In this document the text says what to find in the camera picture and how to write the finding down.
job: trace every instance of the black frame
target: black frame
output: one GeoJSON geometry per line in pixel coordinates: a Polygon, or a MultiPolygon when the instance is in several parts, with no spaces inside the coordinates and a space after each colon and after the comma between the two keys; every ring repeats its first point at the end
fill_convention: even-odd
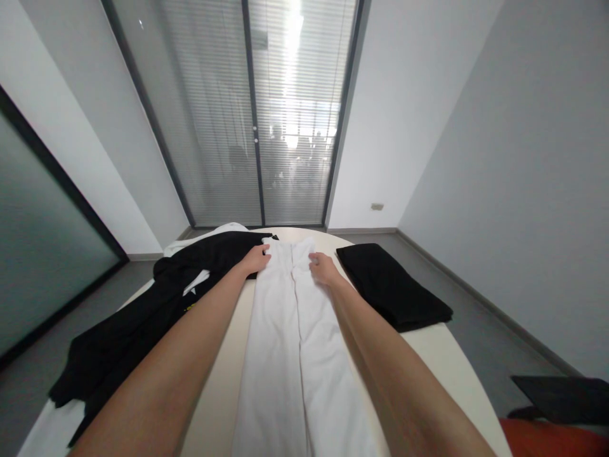
{"type": "MultiPolygon", "coordinates": [[[[347,64],[346,64],[345,72],[344,72],[343,91],[341,93],[341,109],[339,111],[338,125],[336,128],[336,135],[334,137],[335,138],[334,146],[332,148],[330,170],[329,170],[329,175],[328,175],[328,185],[327,185],[327,190],[325,193],[324,210],[322,211],[322,219],[321,219],[320,223],[316,223],[316,224],[298,225],[298,226],[275,225],[274,227],[302,227],[302,228],[325,227],[325,219],[327,217],[328,207],[330,204],[330,196],[332,194],[332,184],[333,184],[334,172],[335,172],[335,168],[336,168],[337,156],[338,156],[338,152],[340,149],[341,140],[343,139],[344,117],[345,117],[345,112],[347,109],[347,101],[348,101],[349,92],[350,92],[351,79],[353,77],[353,70],[354,70],[354,66],[355,66],[355,59],[356,59],[356,53],[357,53],[357,39],[360,34],[360,26],[362,24],[364,4],[366,1],[367,0],[358,0],[356,3],[356,6],[355,6],[355,16],[353,17],[353,26],[351,28],[351,43],[350,43],[350,47],[349,47],[349,55],[348,55],[348,59],[347,59],[347,64]]],[[[215,229],[215,227],[206,227],[206,226],[202,227],[202,226],[197,226],[195,224],[194,217],[188,206],[186,195],[182,189],[182,186],[181,186],[180,180],[178,178],[174,164],[171,161],[171,156],[169,155],[167,143],[165,142],[163,134],[160,130],[160,125],[156,118],[156,115],[154,114],[154,109],[152,107],[152,104],[150,103],[150,98],[148,97],[146,89],[144,88],[143,80],[137,69],[137,66],[135,64],[135,59],[129,48],[129,44],[127,43],[125,34],[122,30],[121,21],[119,20],[119,17],[116,13],[116,9],[114,8],[112,0],[101,0],[101,4],[103,6],[103,9],[106,12],[106,16],[108,16],[108,21],[110,22],[110,28],[112,29],[112,32],[114,33],[114,36],[119,45],[119,48],[121,49],[123,58],[125,59],[125,62],[127,64],[129,73],[131,74],[133,84],[135,85],[136,91],[138,92],[138,95],[140,96],[141,104],[143,105],[144,111],[145,111],[146,115],[148,116],[148,120],[150,121],[150,126],[152,127],[152,132],[154,133],[154,135],[157,139],[157,142],[158,142],[159,148],[160,148],[160,152],[163,156],[163,159],[165,160],[165,163],[167,164],[167,169],[169,170],[169,175],[171,177],[171,180],[174,183],[174,186],[176,187],[176,190],[178,192],[178,197],[180,198],[180,202],[182,203],[184,212],[186,213],[190,226],[193,229],[194,228],[195,229],[211,229],[211,228],[215,229]]],[[[259,192],[259,199],[260,199],[260,214],[261,214],[261,222],[262,222],[262,225],[250,226],[250,228],[257,229],[257,228],[265,228],[265,227],[267,227],[267,225],[266,225],[266,216],[265,216],[264,190],[263,190],[263,184],[262,184],[260,148],[259,148],[259,141],[258,141],[258,114],[256,112],[256,85],[255,85],[255,81],[254,81],[254,60],[253,60],[253,55],[252,55],[252,39],[251,39],[251,28],[250,28],[250,21],[249,21],[249,1],[241,0],[241,8],[242,8],[242,12],[243,12],[244,32],[245,32],[245,38],[246,38],[247,72],[248,72],[248,77],[249,77],[250,100],[251,100],[251,108],[252,108],[252,123],[253,123],[252,127],[256,128],[255,130],[253,130],[253,133],[254,133],[253,139],[254,139],[254,150],[255,150],[255,154],[256,154],[256,171],[258,173],[258,192],[259,192]]]]}
{"type": "Polygon", "coordinates": [[[107,279],[112,277],[125,264],[127,264],[129,262],[129,257],[118,241],[116,241],[116,238],[104,225],[100,217],[95,213],[91,205],[89,205],[89,202],[80,193],[68,174],[66,174],[66,172],[63,170],[59,162],[53,157],[51,152],[44,145],[43,141],[38,137],[34,129],[32,129],[30,124],[25,120],[24,116],[15,106],[13,100],[11,100],[8,94],[4,91],[2,86],[0,86],[0,112],[4,114],[5,118],[12,124],[22,140],[30,147],[30,150],[40,160],[42,166],[44,166],[51,173],[68,198],[80,210],[85,219],[87,219],[91,226],[99,233],[100,237],[106,242],[106,244],[108,244],[110,249],[119,258],[119,261],[113,267],[93,281],[93,283],[82,290],[77,296],[71,299],[62,308],[58,309],[42,324],[38,325],[38,327],[28,333],[21,341],[0,356],[0,371],[2,371],[8,364],[15,360],[44,333],[46,333],[59,320],[61,320],[61,318],[75,309],[85,298],[97,290],[107,279]]]}

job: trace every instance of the window blinds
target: window blinds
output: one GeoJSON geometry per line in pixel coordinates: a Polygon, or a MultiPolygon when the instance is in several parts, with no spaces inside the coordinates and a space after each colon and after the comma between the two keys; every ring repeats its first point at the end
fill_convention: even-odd
{"type": "Polygon", "coordinates": [[[193,224],[323,223],[355,0],[104,3],[193,224]]]}
{"type": "Polygon", "coordinates": [[[249,10],[266,223],[321,224],[355,0],[250,0],[249,10]]]}

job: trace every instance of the hand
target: hand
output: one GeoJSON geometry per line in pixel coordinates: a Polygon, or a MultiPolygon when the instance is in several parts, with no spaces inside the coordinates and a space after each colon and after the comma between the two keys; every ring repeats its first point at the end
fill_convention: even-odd
{"type": "Polygon", "coordinates": [[[336,281],[340,281],[343,277],[336,269],[336,265],[331,257],[323,253],[310,253],[309,259],[313,260],[309,264],[313,278],[326,286],[331,285],[336,281]]]}
{"type": "Polygon", "coordinates": [[[245,257],[237,265],[244,271],[246,275],[259,272],[263,270],[268,261],[271,258],[271,254],[264,254],[271,246],[269,244],[261,244],[260,246],[254,246],[245,257]]]}

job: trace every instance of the gray floor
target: gray floor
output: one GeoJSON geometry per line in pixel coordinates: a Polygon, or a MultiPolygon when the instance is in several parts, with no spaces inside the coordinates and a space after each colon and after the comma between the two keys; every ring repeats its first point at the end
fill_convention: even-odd
{"type": "MultiPolygon", "coordinates": [[[[191,238],[205,231],[193,230],[191,238]]],[[[512,384],[512,374],[561,374],[501,321],[395,234],[342,235],[354,242],[376,242],[414,279],[454,310],[448,324],[478,374],[498,416],[528,404],[512,384]]],[[[61,373],[70,340],[115,311],[152,277],[153,262],[131,262],[81,306],[0,373],[0,457],[12,457],[61,373]]]]}
{"type": "Polygon", "coordinates": [[[14,457],[59,377],[72,339],[115,312],[152,277],[131,262],[0,373],[0,456],[14,457]]]}
{"type": "Polygon", "coordinates": [[[474,367],[498,417],[530,404],[509,379],[512,374],[563,374],[397,235],[341,238],[356,244],[380,244],[419,284],[452,308],[453,319],[447,325],[474,367]]]}

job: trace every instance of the black jacket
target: black jacket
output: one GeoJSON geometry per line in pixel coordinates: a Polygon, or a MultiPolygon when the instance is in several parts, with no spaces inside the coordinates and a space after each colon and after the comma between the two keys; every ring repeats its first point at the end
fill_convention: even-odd
{"type": "Polygon", "coordinates": [[[251,248],[272,234],[225,232],[203,238],[154,265],[152,287],[132,303],[74,338],[68,362],[51,388],[56,407],[72,399],[86,403],[73,446],[102,407],[165,333],[236,265],[251,248]],[[182,296],[184,289],[209,270],[209,278],[182,296]]]}

